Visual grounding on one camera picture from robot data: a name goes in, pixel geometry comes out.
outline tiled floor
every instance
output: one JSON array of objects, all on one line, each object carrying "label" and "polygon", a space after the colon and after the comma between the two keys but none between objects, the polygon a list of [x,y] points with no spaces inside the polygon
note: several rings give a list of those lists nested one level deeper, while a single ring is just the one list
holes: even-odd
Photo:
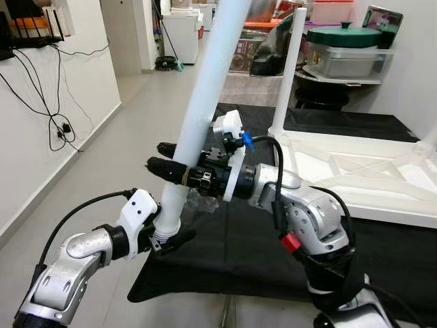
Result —
[{"label": "tiled floor", "polygon": [[[149,174],[143,164],[156,154],[158,142],[177,140],[199,67],[198,63],[186,66],[182,73],[155,72],[121,88],[127,100],[123,110],[0,251],[0,327],[11,327],[33,264],[51,230],[71,208],[97,195],[131,187],[147,189],[159,197],[163,182]],[[61,230],[54,245],[71,234],[90,231],[104,222],[114,223],[123,204],[122,198],[113,199],[79,212]],[[48,261],[54,257],[55,249]],[[126,295],[144,260],[144,254],[131,263],[118,260],[97,272],[71,327],[219,326],[223,295],[174,294],[129,303]],[[312,327],[316,314],[317,310],[306,303],[236,297],[228,327],[306,328]]]}]

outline black cloth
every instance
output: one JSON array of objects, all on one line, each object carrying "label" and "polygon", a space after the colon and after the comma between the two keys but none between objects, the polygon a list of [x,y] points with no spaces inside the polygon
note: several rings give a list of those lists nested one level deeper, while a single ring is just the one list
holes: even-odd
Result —
[{"label": "black cloth", "polygon": [[[240,111],[246,131],[254,136],[266,134],[274,109],[220,104],[216,116],[232,109]],[[381,137],[385,132],[384,139],[416,140],[393,116],[375,118],[324,111],[322,116],[317,116],[311,112],[290,110],[286,129],[337,131],[337,134],[360,137]],[[210,135],[207,146],[212,140]],[[262,143],[256,146],[256,152],[247,152],[245,161],[273,164],[272,148]],[[304,269],[280,244],[267,212],[234,198],[230,203],[220,202],[212,214],[184,211],[182,225],[196,229],[196,238],[175,253],[150,258],[128,295],[131,301],[145,301],[168,292],[309,300]],[[400,297],[428,325],[437,327],[436,231],[365,219],[354,219],[354,229],[359,260],[372,283]],[[396,304],[382,301],[396,318],[410,320]]]}]

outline white plastic bracket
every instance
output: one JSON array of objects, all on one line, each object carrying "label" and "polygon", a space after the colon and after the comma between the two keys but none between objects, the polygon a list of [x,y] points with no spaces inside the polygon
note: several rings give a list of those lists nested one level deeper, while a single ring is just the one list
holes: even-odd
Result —
[{"label": "white plastic bracket", "polygon": [[138,254],[138,234],[144,227],[144,221],[157,210],[158,205],[143,189],[138,189],[123,207],[117,225],[122,226],[128,236],[129,254],[124,257],[126,260],[132,260]]},{"label": "white plastic bracket", "polygon": [[[238,111],[229,111],[226,115],[217,118],[212,130],[219,143],[223,142],[225,133],[231,133],[235,139],[240,138],[240,135],[244,132],[242,129],[243,123]],[[238,148],[234,155],[229,158],[228,165],[231,167],[231,173],[223,200],[230,202],[232,195],[234,194],[235,186],[237,185],[238,174],[240,174],[241,167],[243,165],[244,156],[246,154],[246,146]]]}]

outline green lid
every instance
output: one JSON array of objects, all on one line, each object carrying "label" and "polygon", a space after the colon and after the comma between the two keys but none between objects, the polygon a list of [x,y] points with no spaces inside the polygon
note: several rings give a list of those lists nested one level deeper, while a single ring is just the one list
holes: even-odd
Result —
[{"label": "green lid", "polygon": [[310,29],[307,41],[326,46],[338,46],[341,48],[367,48],[376,46],[380,31],[364,27],[351,27],[351,22],[342,22],[341,27],[316,27]]}]

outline blue clip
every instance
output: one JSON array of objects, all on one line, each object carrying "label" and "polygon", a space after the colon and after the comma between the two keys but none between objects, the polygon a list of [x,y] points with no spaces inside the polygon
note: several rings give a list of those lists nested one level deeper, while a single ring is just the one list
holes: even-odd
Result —
[{"label": "blue clip", "polygon": [[243,140],[243,143],[248,146],[252,151],[255,151],[255,145],[252,141],[252,136],[250,132],[245,132],[241,135],[241,139]]}]

